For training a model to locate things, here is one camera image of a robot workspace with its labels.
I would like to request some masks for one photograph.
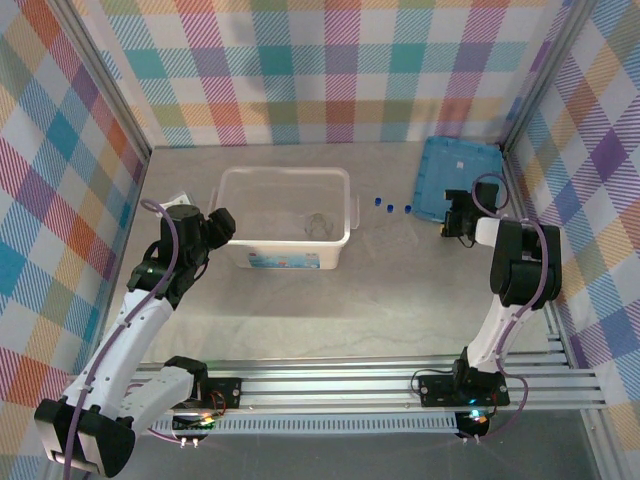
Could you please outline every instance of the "plaid fabric backdrop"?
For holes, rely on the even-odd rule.
[[[562,225],[561,316],[640,478],[640,1],[600,0],[518,145],[529,215]]]
[[[0,478],[36,478],[34,407],[88,360],[142,172],[45,0],[0,2]]]
[[[494,142],[571,4],[75,2],[150,141],[170,146]]]

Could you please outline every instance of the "bin label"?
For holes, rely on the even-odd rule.
[[[320,268],[317,253],[264,255],[251,252],[248,258],[252,268]]]

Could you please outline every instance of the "plastic storage bin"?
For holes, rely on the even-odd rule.
[[[444,222],[445,214],[451,208],[451,202],[444,199],[444,191],[470,192],[475,179],[487,172],[502,173],[502,153],[496,147],[448,137],[430,137],[422,153],[413,212],[426,220]],[[500,185],[494,178],[482,181]]]
[[[233,167],[220,207],[236,221],[224,250],[243,268],[336,268],[359,221],[341,168]]]

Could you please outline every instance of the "white plastic bin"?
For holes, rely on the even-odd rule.
[[[243,268],[336,268],[359,222],[349,174],[341,168],[229,168],[220,207],[236,221],[224,251]]]

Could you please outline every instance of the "blue tray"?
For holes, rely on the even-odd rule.
[[[445,190],[471,191],[471,185],[483,173],[502,173],[502,153],[497,147],[465,142],[448,137],[429,137],[422,152],[422,163],[413,195],[413,212],[417,217],[444,222],[451,201]],[[483,182],[497,183],[494,178]]]

